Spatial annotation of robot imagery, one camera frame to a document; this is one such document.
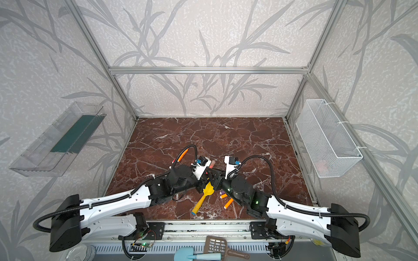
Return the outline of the orange marker pen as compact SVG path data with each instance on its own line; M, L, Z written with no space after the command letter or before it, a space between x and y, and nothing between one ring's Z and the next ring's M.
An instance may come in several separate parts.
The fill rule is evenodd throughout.
M181 153L179 159L177 160L178 162L181 162L181 160L184 158L184 156L187 154L189 149L186 149L183 153Z

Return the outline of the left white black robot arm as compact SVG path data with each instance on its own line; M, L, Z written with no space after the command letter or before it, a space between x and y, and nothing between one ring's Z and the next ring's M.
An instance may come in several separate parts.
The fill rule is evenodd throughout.
M202 192L209 182L209 169L199 164L179 165L129 191L85 200L72 195L55 212L37 218L33 228L50 234L50 252L70 249L92 233L92 225L102 219L167 203L190 189Z

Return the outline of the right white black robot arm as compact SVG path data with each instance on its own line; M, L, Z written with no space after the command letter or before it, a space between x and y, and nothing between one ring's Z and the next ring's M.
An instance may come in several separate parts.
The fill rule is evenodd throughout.
M361 256L359 233L370 224L367 215L350 213L336 203L326 208L285 201L254 189L242 176L227 179L217 169L207 174L215 190L224 190L248 215L265 218L267 232L319 240L346 256Z

